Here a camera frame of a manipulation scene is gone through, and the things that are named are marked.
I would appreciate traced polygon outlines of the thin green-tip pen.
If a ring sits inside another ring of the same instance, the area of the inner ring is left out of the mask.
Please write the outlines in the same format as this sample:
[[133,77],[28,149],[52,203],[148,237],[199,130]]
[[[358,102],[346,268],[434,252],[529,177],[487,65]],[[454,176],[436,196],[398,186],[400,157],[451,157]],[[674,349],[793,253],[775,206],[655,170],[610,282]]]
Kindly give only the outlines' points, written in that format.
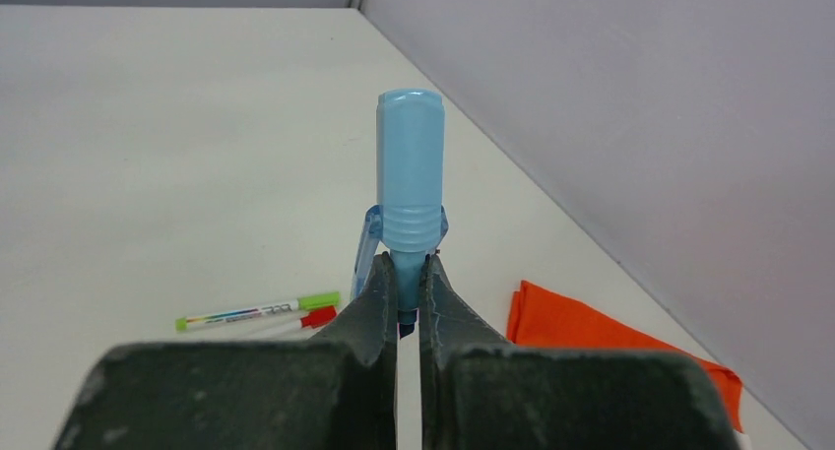
[[226,324],[295,312],[300,309],[301,303],[299,299],[273,301],[262,305],[180,317],[174,320],[174,330],[177,333],[193,332]]

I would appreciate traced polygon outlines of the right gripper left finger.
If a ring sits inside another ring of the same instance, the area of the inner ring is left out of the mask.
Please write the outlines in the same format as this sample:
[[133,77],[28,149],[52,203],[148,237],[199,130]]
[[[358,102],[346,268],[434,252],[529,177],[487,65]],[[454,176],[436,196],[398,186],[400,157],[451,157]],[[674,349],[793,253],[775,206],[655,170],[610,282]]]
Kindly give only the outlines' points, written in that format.
[[376,256],[361,295],[303,341],[149,342],[108,351],[58,449],[393,449],[397,282]]

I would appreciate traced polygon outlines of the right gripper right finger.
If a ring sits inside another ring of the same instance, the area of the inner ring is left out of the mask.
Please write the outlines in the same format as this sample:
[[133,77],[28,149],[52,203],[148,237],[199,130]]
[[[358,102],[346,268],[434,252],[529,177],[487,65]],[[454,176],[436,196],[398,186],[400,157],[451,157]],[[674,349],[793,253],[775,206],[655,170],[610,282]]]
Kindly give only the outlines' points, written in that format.
[[514,345],[453,290],[435,255],[418,293],[426,449],[739,447],[689,357]]

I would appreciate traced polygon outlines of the folded orange cloth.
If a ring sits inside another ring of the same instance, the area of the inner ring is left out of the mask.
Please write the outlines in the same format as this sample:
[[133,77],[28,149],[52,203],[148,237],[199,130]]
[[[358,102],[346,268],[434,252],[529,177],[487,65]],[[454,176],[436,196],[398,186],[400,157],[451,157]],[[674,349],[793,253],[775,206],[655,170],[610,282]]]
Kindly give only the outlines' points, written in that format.
[[527,347],[646,350],[693,357],[582,301],[525,280],[513,293],[506,337],[516,345]]

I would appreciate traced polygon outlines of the small red pen cap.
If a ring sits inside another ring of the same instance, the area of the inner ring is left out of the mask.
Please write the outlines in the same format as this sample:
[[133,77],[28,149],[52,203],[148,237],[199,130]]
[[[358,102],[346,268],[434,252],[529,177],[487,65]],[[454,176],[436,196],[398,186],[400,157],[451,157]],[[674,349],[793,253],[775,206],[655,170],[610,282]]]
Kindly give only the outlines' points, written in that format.
[[337,308],[333,305],[313,309],[300,319],[302,328],[317,329],[329,324],[337,316]]

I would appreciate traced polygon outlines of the blue pen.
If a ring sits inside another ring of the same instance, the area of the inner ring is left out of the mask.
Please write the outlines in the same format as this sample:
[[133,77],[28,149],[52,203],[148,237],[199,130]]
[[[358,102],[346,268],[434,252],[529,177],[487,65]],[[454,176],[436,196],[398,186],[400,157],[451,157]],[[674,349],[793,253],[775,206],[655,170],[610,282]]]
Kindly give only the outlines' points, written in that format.
[[442,206],[445,109],[426,89],[396,89],[378,97],[376,204],[366,211],[353,268],[352,297],[370,274],[379,245],[388,249],[398,285],[398,333],[418,320],[418,286],[428,255],[448,231]]

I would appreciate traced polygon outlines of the green pen cap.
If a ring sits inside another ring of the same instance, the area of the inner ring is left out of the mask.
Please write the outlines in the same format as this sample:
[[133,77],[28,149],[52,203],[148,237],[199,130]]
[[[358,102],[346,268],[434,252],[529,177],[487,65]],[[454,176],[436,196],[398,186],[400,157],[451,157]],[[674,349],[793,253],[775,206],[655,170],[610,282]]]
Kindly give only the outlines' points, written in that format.
[[341,294],[338,291],[307,295],[297,299],[300,310],[316,310],[330,306],[336,307],[340,302]]

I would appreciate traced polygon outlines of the thin clear red-tip pen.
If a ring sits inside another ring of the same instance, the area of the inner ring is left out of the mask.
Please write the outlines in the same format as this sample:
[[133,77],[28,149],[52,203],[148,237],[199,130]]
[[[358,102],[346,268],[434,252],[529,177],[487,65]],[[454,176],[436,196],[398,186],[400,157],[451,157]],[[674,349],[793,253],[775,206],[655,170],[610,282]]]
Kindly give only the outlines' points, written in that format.
[[277,326],[257,330],[241,337],[247,341],[277,340],[282,337],[298,333],[304,329],[300,320],[279,324]]

